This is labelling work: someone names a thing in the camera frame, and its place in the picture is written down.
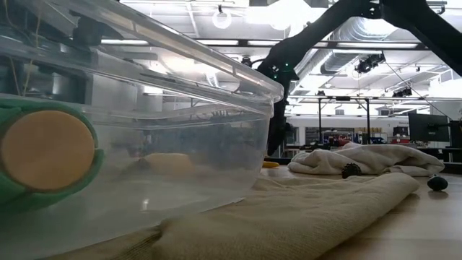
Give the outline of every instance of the spiky black ball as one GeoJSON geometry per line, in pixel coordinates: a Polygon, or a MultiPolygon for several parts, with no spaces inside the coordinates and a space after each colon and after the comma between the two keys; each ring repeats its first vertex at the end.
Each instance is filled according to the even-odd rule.
{"type": "Polygon", "coordinates": [[[343,169],[341,169],[342,178],[360,175],[362,175],[361,168],[355,163],[348,163],[343,167],[343,169]]]}
{"type": "Polygon", "coordinates": [[[433,191],[442,191],[448,187],[448,181],[443,177],[434,175],[431,179],[428,180],[427,185],[433,191]]]}

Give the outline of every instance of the clear plastic bin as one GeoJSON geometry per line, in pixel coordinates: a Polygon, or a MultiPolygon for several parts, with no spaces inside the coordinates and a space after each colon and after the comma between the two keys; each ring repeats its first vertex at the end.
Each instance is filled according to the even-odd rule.
{"type": "Polygon", "coordinates": [[[2,9],[0,259],[64,253],[246,195],[280,84],[117,1],[9,0],[2,9]],[[84,146],[71,124],[9,131],[43,111],[54,112],[45,113],[52,122],[60,112],[57,126],[79,119],[89,133],[82,138],[92,140],[90,169],[72,188],[49,188],[61,175],[25,185],[11,170],[14,152],[5,151],[18,153],[36,136],[75,146],[50,139],[50,151],[31,142],[17,167],[53,155],[62,170],[57,151],[84,146]]]}

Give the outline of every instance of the black monitor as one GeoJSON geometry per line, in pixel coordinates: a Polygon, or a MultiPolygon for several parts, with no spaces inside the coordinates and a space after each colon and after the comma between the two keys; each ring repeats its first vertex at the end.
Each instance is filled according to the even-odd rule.
{"type": "Polygon", "coordinates": [[[446,116],[411,113],[408,117],[411,140],[449,142],[449,124],[446,116]]]}

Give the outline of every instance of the wooden table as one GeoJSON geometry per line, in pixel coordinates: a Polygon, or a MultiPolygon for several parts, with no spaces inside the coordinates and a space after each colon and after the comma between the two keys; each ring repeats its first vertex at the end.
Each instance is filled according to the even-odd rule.
{"type": "MultiPolygon", "coordinates": [[[[293,176],[286,167],[262,173],[293,176]]],[[[442,176],[450,184],[446,192],[430,191],[428,178],[418,178],[421,187],[417,192],[320,260],[462,259],[462,175],[442,176]]]]}

